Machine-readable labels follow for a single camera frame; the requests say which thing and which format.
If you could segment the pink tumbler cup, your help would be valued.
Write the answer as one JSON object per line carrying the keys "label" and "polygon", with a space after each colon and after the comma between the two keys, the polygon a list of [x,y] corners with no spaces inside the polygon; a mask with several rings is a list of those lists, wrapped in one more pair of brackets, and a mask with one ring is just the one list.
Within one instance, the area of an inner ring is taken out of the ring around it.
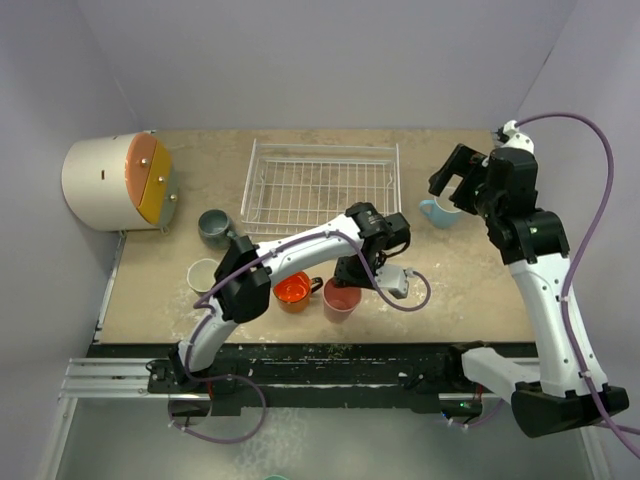
{"label": "pink tumbler cup", "polygon": [[328,280],[323,288],[323,311],[325,318],[332,323],[343,323],[359,306],[362,292],[357,287],[339,287],[334,278]]}

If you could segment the light blue mug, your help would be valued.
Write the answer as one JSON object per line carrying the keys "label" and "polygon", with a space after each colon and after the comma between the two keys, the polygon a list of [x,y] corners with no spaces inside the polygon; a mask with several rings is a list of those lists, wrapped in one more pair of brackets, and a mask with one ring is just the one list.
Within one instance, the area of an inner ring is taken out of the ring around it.
{"label": "light blue mug", "polygon": [[462,214],[446,196],[433,196],[422,200],[419,210],[438,229],[451,228]]}

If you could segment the orange cup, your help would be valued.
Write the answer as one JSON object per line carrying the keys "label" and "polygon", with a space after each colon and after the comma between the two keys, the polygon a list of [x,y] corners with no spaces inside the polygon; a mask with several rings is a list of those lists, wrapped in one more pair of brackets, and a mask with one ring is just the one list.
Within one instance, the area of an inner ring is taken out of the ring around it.
{"label": "orange cup", "polygon": [[311,296],[321,289],[321,277],[309,277],[304,271],[297,272],[273,288],[278,306],[288,314],[298,314],[310,304]]}

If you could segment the grey-blue round mug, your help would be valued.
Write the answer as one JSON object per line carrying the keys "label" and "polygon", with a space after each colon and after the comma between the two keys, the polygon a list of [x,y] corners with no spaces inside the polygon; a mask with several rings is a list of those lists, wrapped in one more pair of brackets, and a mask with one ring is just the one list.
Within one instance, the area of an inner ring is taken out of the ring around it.
{"label": "grey-blue round mug", "polygon": [[206,210],[200,215],[197,226],[200,239],[212,249],[226,249],[238,237],[230,216],[223,210]]}

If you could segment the black faceted mug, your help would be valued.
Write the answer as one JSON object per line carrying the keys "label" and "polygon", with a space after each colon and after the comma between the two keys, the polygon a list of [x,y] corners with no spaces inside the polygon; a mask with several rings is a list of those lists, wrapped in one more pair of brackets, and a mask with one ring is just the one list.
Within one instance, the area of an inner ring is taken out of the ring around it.
{"label": "black faceted mug", "polygon": [[189,288],[202,296],[215,283],[215,272],[219,262],[212,258],[203,258],[194,262],[187,270],[186,281]]}

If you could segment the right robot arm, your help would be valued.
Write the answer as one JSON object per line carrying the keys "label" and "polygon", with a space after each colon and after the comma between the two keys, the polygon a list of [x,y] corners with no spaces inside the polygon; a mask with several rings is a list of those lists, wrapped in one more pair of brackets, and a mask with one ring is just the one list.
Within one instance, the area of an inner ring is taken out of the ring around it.
{"label": "right robot arm", "polygon": [[536,205],[537,173],[529,148],[503,146],[484,155],[459,144],[429,179],[430,193],[438,196],[459,177],[449,199],[484,220],[524,301],[539,360],[532,371],[484,342],[457,345],[444,369],[446,383],[456,391],[478,383],[499,395],[530,438],[595,425],[629,406],[626,390],[610,385],[591,349],[567,282],[563,224]]}

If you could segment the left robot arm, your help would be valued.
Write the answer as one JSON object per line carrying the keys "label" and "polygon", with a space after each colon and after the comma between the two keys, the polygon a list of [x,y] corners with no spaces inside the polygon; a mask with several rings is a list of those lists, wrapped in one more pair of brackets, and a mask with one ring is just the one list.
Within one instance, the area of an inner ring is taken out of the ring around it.
{"label": "left robot arm", "polygon": [[280,240],[254,243],[237,237],[213,274],[212,286],[195,302],[203,316],[189,337],[169,353],[170,378],[184,392],[202,387],[217,352],[241,324],[269,307],[274,286],[297,272],[334,260],[339,288],[408,293],[405,270],[386,260],[411,241],[410,224],[400,213],[383,216],[368,202],[318,227]]}

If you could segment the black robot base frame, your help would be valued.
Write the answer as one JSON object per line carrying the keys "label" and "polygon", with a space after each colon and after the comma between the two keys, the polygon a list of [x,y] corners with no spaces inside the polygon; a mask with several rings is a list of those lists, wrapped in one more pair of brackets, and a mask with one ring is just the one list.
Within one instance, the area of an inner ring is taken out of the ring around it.
{"label": "black robot base frame", "polygon": [[211,384],[181,379],[170,344],[98,344],[90,358],[120,365],[141,361],[142,392],[209,403],[215,415],[245,407],[408,409],[473,408],[490,391],[449,367],[447,343],[228,343],[201,373]]}

